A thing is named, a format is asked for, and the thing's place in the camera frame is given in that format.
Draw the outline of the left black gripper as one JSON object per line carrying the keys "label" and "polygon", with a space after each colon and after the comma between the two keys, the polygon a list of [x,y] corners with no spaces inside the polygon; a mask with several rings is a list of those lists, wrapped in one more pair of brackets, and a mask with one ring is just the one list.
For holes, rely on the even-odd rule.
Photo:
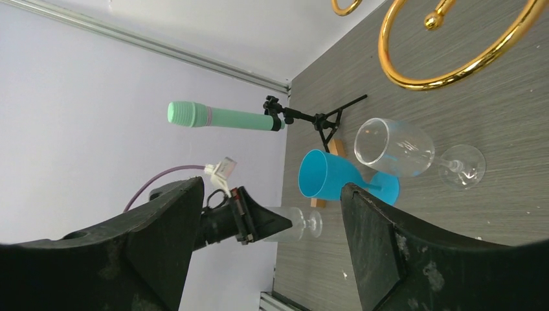
{"label": "left black gripper", "polygon": [[257,203],[244,187],[230,190],[229,205],[238,230],[236,239],[242,245],[257,242],[289,229],[292,221]]}

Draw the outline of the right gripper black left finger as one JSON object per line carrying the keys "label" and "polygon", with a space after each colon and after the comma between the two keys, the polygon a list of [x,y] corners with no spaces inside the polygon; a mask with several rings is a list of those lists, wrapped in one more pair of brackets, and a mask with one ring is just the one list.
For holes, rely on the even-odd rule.
{"label": "right gripper black left finger", "polygon": [[204,183],[59,240],[1,246],[2,310],[177,310],[203,206]]}

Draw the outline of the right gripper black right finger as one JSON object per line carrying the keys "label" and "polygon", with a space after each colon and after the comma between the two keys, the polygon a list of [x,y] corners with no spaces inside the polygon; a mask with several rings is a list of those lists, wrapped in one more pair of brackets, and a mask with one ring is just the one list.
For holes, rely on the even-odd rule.
{"label": "right gripper black right finger", "polygon": [[353,183],[341,212],[363,310],[547,310],[548,241],[505,246],[442,229]]}

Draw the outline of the clear patterned wine glass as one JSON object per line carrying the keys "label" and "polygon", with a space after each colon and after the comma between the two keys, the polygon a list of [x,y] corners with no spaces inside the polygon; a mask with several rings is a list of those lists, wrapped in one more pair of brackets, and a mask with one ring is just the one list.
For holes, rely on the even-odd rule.
{"label": "clear patterned wine glass", "polygon": [[270,207],[270,210],[291,220],[292,226],[265,238],[265,242],[296,242],[302,239],[305,232],[309,232],[313,238],[322,234],[322,217],[316,210],[304,212],[298,207]]}

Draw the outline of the blue wine glass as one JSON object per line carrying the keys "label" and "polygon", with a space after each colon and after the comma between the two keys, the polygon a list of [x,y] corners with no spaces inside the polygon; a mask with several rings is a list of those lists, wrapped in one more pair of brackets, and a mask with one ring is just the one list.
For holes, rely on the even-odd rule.
{"label": "blue wine glass", "polygon": [[377,172],[365,181],[360,171],[349,160],[322,150],[311,150],[303,158],[298,172],[298,187],[307,198],[335,201],[341,198],[341,189],[354,183],[381,201],[394,205],[400,193],[397,177]]}

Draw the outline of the clear plain wine glass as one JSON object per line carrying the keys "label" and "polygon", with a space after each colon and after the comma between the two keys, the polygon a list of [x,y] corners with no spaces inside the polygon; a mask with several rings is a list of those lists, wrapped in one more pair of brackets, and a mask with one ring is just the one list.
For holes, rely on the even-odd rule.
{"label": "clear plain wine glass", "polygon": [[437,155],[431,136],[404,121],[367,120],[355,135],[353,150],[361,164],[397,178],[416,177],[437,167],[440,179],[454,190],[474,187],[486,173],[479,149],[458,144]]}

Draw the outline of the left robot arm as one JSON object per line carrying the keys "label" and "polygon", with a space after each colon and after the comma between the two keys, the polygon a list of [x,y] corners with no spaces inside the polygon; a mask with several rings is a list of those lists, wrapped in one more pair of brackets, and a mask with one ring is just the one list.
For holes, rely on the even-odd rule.
{"label": "left robot arm", "polygon": [[290,219],[257,203],[245,187],[230,190],[223,201],[201,211],[194,249],[234,237],[243,245],[264,240],[293,226]]}

